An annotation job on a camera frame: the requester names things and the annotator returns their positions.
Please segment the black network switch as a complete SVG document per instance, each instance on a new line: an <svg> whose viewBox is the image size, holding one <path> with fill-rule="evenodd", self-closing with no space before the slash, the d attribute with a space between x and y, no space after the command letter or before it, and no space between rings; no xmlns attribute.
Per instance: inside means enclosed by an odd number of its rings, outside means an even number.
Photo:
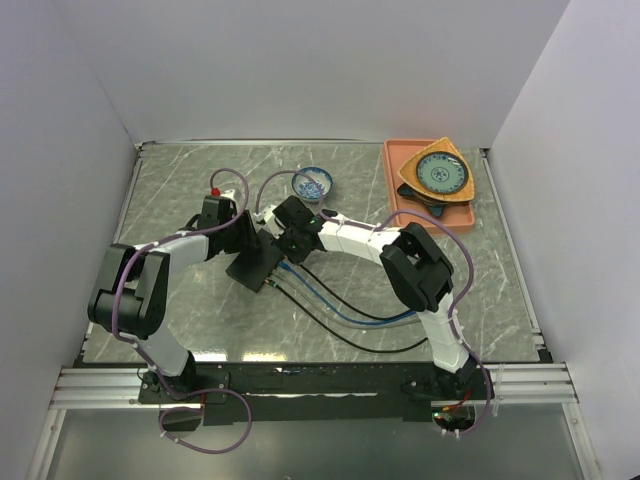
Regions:
<svg viewBox="0 0 640 480"><path fill-rule="evenodd" d="M274 244L274 237L266 230L258 232L258 248L241 252L227 267L226 274L235 282L258 293L267 278L284 259Z"/></svg>

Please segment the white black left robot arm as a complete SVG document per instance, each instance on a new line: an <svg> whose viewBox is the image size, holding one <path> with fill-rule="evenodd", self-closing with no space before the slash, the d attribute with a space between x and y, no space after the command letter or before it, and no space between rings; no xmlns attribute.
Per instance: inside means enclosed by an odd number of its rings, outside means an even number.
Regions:
<svg viewBox="0 0 640 480"><path fill-rule="evenodd" d="M88 301L88 318L130 345L174 401L188 401L198 389L196 361L165 322L171 276L220 253L258 247L249 211L240 209L229 193L208 195L201 212L168 237L107 248Z"/></svg>

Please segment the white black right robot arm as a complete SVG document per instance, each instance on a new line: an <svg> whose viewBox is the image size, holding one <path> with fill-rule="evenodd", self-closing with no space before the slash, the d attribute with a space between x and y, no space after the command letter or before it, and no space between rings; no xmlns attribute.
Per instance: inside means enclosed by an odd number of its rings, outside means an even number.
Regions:
<svg viewBox="0 0 640 480"><path fill-rule="evenodd" d="M397 299L417 315L439 369L437 386L456 399L472 386L478 362L460 330L457 304L473 283L473 263L458 296L453 293L454 267L423 225L403 228L358 222L332 210L312 212L291 196L265 208L262 220L275 245L294 264L311 252L337 252L369 260L384 269Z"/></svg>

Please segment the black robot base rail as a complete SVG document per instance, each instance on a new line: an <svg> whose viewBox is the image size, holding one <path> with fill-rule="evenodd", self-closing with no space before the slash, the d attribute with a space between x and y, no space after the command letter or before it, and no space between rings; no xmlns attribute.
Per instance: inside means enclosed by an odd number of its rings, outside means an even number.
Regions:
<svg viewBox="0 0 640 480"><path fill-rule="evenodd" d="M492 400L488 371L417 362L195 362L167 385L142 377L138 400L201 410L207 426L236 422L401 419L429 422L436 402Z"/></svg>

